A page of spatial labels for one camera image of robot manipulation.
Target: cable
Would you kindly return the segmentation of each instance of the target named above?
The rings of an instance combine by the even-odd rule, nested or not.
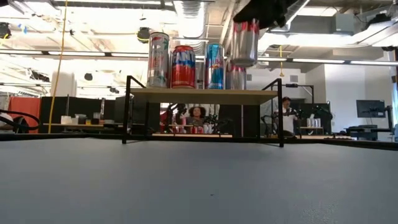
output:
[[[362,21],[361,18],[359,18],[359,16],[358,16],[357,14],[354,14],[354,16],[355,16],[360,22],[367,24],[367,22]]]
[[[54,109],[55,95],[57,94],[58,78],[60,76],[61,62],[62,62],[62,56],[63,56],[63,48],[65,46],[65,25],[67,24],[67,8],[68,8],[68,0],[65,0],[65,12],[63,13],[61,54],[60,54],[60,61],[58,63],[57,76],[55,77],[54,92],[53,92],[52,99],[51,99],[50,118],[49,118],[49,134],[51,133],[52,112],[53,112],[53,109]]]
[[[8,37],[8,34],[4,35],[2,42],[0,44],[0,48],[2,47],[2,45],[4,44],[4,42],[6,41],[6,38]]]
[[[282,55],[282,45],[279,47],[279,49],[280,49],[280,57],[282,57],[283,55]],[[285,75],[284,75],[284,73],[283,73],[283,66],[284,66],[284,63],[283,62],[280,62],[280,77],[284,77]]]
[[[19,115],[23,115],[23,116],[28,116],[37,122],[37,126],[29,127],[29,126],[24,126],[24,125],[18,124],[16,122],[10,121],[7,118],[3,118],[2,116],[0,116],[0,121],[6,123],[8,125],[11,125],[12,127],[26,129],[26,130],[36,130],[40,127],[40,120],[31,114],[18,112],[18,111],[8,111],[8,110],[0,110],[0,113],[19,114]]]

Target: metal leg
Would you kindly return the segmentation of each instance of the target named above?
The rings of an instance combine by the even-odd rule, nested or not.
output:
[[[283,107],[282,107],[282,79],[278,78],[278,136],[279,136],[279,147],[284,146],[284,119],[283,119]]]
[[[260,106],[257,106],[257,139],[261,138]]]
[[[149,122],[149,102],[146,103],[145,107],[145,126],[144,126],[144,136],[148,135],[148,122]]]
[[[122,143],[125,144],[127,143],[127,137],[128,137],[128,132],[127,132],[127,123],[129,120],[129,104],[130,104],[130,86],[131,86],[131,76],[127,76],[127,82],[126,82],[126,96],[124,99],[124,116],[123,116],[123,137],[122,137]]]

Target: shelf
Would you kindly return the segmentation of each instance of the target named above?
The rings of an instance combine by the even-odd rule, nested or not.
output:
[[[261,105],[276,97],[277,91],[131,88],[131,94],[149,103]]]

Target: yellow cable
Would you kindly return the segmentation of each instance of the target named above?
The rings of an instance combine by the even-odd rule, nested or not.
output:
[[[8,37],[8,34],[4,35],[2,42],[0,44],[0,48],[2,47],[2,45],[4,44],[4,42],[6,41],[6,38]]]
[[[54,92],[53,92],[52,99],[51,99],[50,118],[49,118],[49,134],[51,133],[52,111],[54,109],[55,95],[57,94],[58,78],[60,76],[61,62],[62,62],[62,56],[63,56],[63,47],[65,45],[65,25],[67,24],[67,8],[68,8],[68,0],[65,0],[65,12],[63,13],[61,54],[60,54],[60,61],[58,63],[57,76],[55,77]]]
[[[280,49],[280,57],[282,58],[282,46],[279,47]],[[284,67],[284,63],[280,62],[280,77],[284,77],[284,73],[283,73],[283,67]]]

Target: fluorescent light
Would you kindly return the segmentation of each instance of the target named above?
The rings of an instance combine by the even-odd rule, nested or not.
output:
[[[0,54],[42,54],[38,50],[0,50]]]
[[[112,56],[114,57],[144,57],[147,58],[148,54],[147,53],[134,53],[134,54],[130,54],[130,53],[112,53]]]
[[[60,55],[61,52],[49,52],[50,55]],[[105,56],[102,52],[63,52],[63,55],[71,56]]]
[[[286,62],[287,58],[277,58],[277,57],[258,57],[259,62]]]
[[[398,66],[398,62],[378,62],[378,61],[351,61],[352,65],[385,65]]]
[[[160,5],[160,1],[133,1],[133,0],[68,0],[68,2],[99,2],[99,3],[123,3],[123,4],[153,4]],[[166,6],[172,5],[171,2],[165,2]]]
[[[297,15],[299,16],[334,16],[340,7],[325,7],[325,6],[305,6],[302,8]]]
[[[294,59],[293,59],[293,62],[306,62],[306,63],[344,63],[344,60],[294,58]]]

